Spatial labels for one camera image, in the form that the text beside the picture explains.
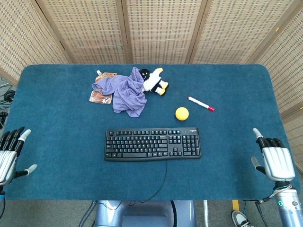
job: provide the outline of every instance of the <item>tennis ball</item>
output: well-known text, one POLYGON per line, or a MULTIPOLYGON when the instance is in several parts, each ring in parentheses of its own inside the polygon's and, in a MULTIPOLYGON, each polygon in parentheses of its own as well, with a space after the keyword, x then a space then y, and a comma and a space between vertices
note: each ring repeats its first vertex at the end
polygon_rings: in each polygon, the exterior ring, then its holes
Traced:
POLYGON ((176 118, 180 121, 184 121, 188 118, 189 116, 189 112, 187 110, 187 108, 185 107, 179 107, 177 110, 176 110, 176 118))

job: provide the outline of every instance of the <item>shoe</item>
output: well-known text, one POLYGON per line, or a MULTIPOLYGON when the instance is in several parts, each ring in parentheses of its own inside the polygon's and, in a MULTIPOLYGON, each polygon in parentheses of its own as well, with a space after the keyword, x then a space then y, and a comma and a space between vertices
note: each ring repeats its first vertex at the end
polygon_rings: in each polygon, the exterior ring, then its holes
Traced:
POLYGON ((232 212, 232 220, 237 227, 254 227, 248 221, 247 217, 238 210, 232 212))

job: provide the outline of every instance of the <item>stuffed toy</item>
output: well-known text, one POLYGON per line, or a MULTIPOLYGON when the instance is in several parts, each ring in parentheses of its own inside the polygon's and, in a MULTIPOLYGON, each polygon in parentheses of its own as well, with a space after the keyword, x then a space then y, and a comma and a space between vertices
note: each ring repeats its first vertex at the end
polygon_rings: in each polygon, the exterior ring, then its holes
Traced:
POLYGON ((157 68, 153 73, 150 73, 149 70, 143 69, 139 70, 144 82, 142 91, 151 91, 156 92, 160 96, 166 93, 166 89, 169 87, 168 82, 164 82, 159 76, 163 71, 162 68, 157 68))

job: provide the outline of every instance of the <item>purple cloth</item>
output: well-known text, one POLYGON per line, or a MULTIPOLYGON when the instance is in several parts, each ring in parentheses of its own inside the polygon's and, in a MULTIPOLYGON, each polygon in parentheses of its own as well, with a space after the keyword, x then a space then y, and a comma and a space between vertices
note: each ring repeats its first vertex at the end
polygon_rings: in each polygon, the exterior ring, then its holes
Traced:
POLYGON ((116 75, 104 78, 93 84, 93 89, 102 94, 114 93, 113 109, 115 113, 126 110, 130 117, 139 117, 147 100, 142 92, 143 78, 136 67, 133 67, 132 74, 127 76, 116 75))

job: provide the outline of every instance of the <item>black keyboard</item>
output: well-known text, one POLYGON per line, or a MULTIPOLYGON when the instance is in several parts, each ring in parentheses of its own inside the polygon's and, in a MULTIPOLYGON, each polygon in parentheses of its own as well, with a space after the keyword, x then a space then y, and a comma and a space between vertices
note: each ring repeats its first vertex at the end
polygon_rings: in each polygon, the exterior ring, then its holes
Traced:
POLYGON ((198 128, 107 129, 104 159, 154 161, 200 158, 198 128))

